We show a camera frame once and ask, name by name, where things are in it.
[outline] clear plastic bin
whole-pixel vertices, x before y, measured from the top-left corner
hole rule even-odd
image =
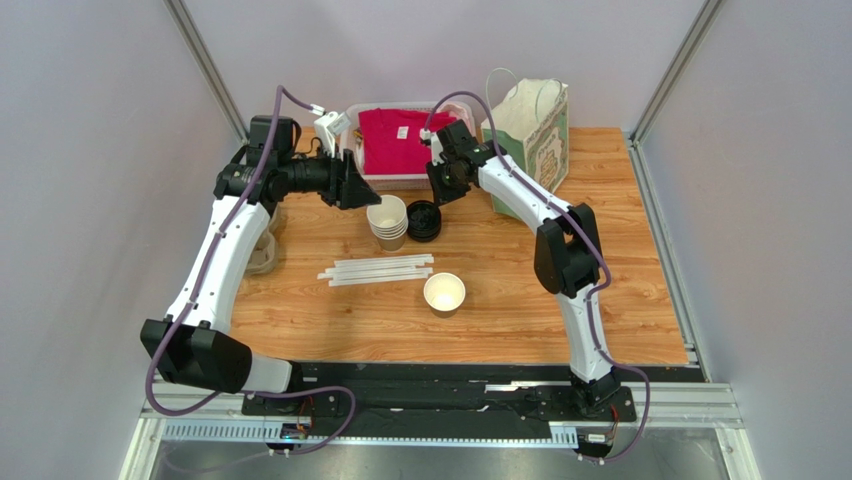
[[[340,136],[340,148],[341,150],[348,148],[355,152],[355,163],[358,165],[358,171],[371,187],[376,190],[430,190],[432,188],[429,185],[429,177],[425,172],[412,175],[364,175],[364,149],[359,148],[355,141],[355,130],[360,127],[358,114],[376,108],[416,110],[428,113],[432,111],[432,107],[436,103],[438,102],[360,103],[346,109],[346,115],[349,116],[352,124]],[[468,118],[473,121],[473,112],[469,105],[458,101],[447,103],[452,103],[463,108],[467,112]]]

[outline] white wall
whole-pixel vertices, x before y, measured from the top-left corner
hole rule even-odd
[[[635,127],[702,3],[187,1],[245,118],[269,110],[269,85],[277,83],[342,110],[454,90],[483,95],[488,72],[504,66],[569,83],[572,125],[624,129]],[[513,84],[502,75],[492,82],[495,99]]]
[[[729,1],[644,151],[764,478],[848,478],[852,4]]]
[[[0,146],[0,476],[116,478],[233,134],[161,1],[2,2]]]

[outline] black cup lid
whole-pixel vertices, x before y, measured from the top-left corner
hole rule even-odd
[[[441,210],[428,200],[418,200],[408,205],[409,233],[431,235],[441,228]]]

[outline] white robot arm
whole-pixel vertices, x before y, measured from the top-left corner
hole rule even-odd
[[[502,200],[536,234],[535,271],[542,285],[555,294],[571,344],[571,371],[595,391],[587,403],[603,399],[618,387],[612,377],[598,305],[593,293],[589,320],[586,299],[599,278],[598,263],[577,239],[565,243],[564,235],[573,234],[562,222],[562,212],[582,213],[582,228],[591,233],[600,250],[594,214],[586,205],[572,206],[542,188],[512,157],[498,159],[492,143],[478,143],[463,122],[455,122],[435,134],[421,132],[432,150],[432,162],[426,170],[435,197],[442,205],[463,197],[470,184],[481,187]],[[595,329],[599,345],[594,343]]]
[[[549,220],[556,216],[555,211],[550,205],[557,205],[563,210],[569,210],[571,205],[561,200],[536,183],[532,178],[527,176],[523,170],[516,167],[514,160],[509,155],[505,155],[509,163],[507,169],[502,163],[494,160],[486,162],[485,166],[479,169],[479,185],[486,192],[496,196],[503,201],[520,219],[527,224],[533,233],[536,232],[539,226],[545,220]],[[548,198],[548,203],[545,204],[530,193],[526,188],[513,177],[520,176],[528,180],[533,187],[539,189]],[[586,285],[577,291],[574,298],[569,298],[564,293],[555,295],[556,302],[559,303],[559,309],[562,311],[562,321],[565,324],[565,331],[568,333],[568,341],[571,344],[571,371],[584,382],[592,382],[607,375],[611,370],[611,365],[607,362],[595,348],[592,342],[592,334],[589,331],[588,314],[586,313],[585,298],[588,290],[594,285]],[[592,295],[593,309],[598,312],[598,295]],[[601,317],[598,313],[594,318],[595,328],[601,341],[601,347],[606,351],[606,342],[603,337],[603,327],[601,325]]]
[[[252,119],[250,144],[244,147],[246,163],[239,163],[242,155],[238,154],[219,173],[207,235],[186,284],[163,320],[147,320],[142,327],[140,337],[152,358],[164,339],[170,338],[157,363],[166,381],[227,393],[287,390],[293,365],[253,353],[229,337],[231,312],[254,246],[287,193],[317,192],[329,206],[343,210],[381,202],[358,173],[352,152],[345,150],[338,155],[334,144],[329,143],[329,138],[334,138],[329,130],[341,125],[344,117],[328,112],[315,122],[323,140],[316,156],[310,158],[293,154],[297,143],[294,128],[297,136],[300,133],[298,124],[290,118],[278,118],[270,137],[272,153],[262,174],[230,222],[225,222],[248,190],[270,134],[271,118]],[[211,249],[214,241],[218,244]],[[206,274],[199,282],[202,271]],[[182,323],[176,322],[177,318],[183,318]],[[167,337],[171,329],[177,331]]]

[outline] paper cup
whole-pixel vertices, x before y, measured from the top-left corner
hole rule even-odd
[[[367,221],[374,232],[394,230],[408,221],[405,202],[393,195],[382,195],[382,203],[367,207]]]
[[[382,203],[367,207],[367,222],[382,250],[395,252],[405,244],[408,213],[401,198],[382,195]]]
[[[379,246],[386,252],[395,252],[405,245],[405,231],[399,234],[396,238],[381,238],[376,237]]]
[[[452,317],[464,302],[465,294],[464,282],[452,273],[432,275],[423,286],[426,303],[441,318]]]
[[[371,226],[370,230],[372,230],[373,234],[377,237],[385,237],[385,238],[393,237],[393,238],[396,238],[396,236],[399,235],[400,232],[405,232],[406,230],[408,230],[408,221],[403,220],[402,223],[400,223],[399,225],[397,225],[393,228],[384,229],[384,230],[372,228],[372,226]]]

